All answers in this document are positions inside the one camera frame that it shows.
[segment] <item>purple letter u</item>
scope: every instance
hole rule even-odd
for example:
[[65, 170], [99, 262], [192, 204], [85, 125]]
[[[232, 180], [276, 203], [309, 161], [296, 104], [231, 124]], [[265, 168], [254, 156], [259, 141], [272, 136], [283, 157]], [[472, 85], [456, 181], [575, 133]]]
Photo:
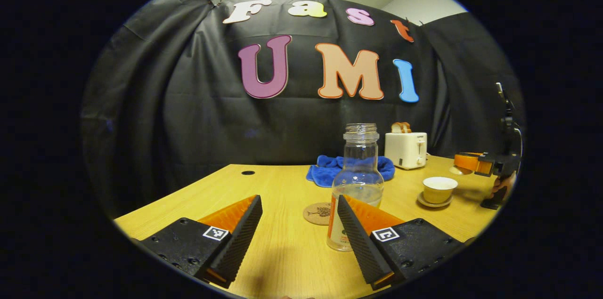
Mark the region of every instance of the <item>purple letter u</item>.
[[290, 42], [291, 35], [280, 35], [266, 43], [266, 46], [272, 49], [274, 64], [274, 76], [269, 82], [261, 82], [258, 79], [258, 60], [256, 56], [261, 46], [252, 44], [239, 51], [243, 87], [250, 96], [257, 99], [268, 99], [276, 97], [285, 89], [289, 79], [287, 44]]

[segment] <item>peach letter m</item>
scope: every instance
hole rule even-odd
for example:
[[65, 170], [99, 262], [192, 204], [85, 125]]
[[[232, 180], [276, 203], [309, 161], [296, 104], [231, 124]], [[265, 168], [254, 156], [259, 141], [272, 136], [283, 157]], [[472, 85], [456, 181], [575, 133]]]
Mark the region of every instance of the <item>peach letter m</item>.
[[316, 45], [316, 50], [323, 55], [324, 74], [323, 87], [318, 89], [318, 95], [329, 99], [342, 97], [343, 89], [339, 87], [337, 81], [339, 78], [350, 97], [356, 95], [362, 80], [360, 97], [370, 100], [383, 99], [377, 71], [377, 60], [379, 60], [377, 53], [361, 50], [352, 65], [340, 46], [336, 44], [320, 43]]

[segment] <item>white cup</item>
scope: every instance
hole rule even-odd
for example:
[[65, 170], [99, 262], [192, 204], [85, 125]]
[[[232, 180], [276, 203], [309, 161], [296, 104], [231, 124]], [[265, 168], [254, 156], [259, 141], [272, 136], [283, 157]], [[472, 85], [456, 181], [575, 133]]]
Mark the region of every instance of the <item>white cup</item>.
[[425, 185], [423, 197], [432, 204], [441, 204], [452, 195], [452, 190], [458, 186], [454, 179], [445, 177], [431, 177], [423, 181]]

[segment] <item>ribbed rubber pad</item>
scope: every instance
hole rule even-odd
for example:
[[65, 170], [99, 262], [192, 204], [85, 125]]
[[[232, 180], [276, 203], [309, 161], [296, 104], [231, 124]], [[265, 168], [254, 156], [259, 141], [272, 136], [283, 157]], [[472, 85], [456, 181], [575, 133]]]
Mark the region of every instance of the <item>ribbed rubber pad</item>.
[[222, 278], [226, 279], [226, 282], [220, 282], [215, 278], [211, 279], [212, 282], [219, 284], [224, 288], [228, 288], [230, 282], [235, 281], [236, 274], [238, 273], [241, 262], [243, 261], [243, 258], [245, 258], [247, 249], [252, 242], [253, 235], [256, 232], [261, 216], [262, 199], [257, 195], [237, 224], [232, 233], [232, 237], [228, 240], [226, 246], [222, 248], [210, 265], [210, 268]]
[[343, 195], [340, 195], [337, 213], [345, 228], [345, 234], [350, 240], [351, 249], [362, 271], [362, 277], [367, 284], [372, 284], [385, 277], [392, 270], [381, 253], [366, 234], [358, 218]]

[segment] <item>bottle label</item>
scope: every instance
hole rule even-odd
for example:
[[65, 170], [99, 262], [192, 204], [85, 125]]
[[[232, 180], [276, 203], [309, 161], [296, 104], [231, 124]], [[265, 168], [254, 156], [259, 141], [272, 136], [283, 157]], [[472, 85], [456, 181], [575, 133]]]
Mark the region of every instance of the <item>bottle label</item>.
[[329, 219], [329, 233], [327, 233], [327, 236], [335, 243], [349, 246], [350, 241], [347, 239], [345, 229], [341, 223], [339, 214], [337, 213], [338, 204], [339, 200], [336, 199], [335, 196], [331, 195], [331, 216]]

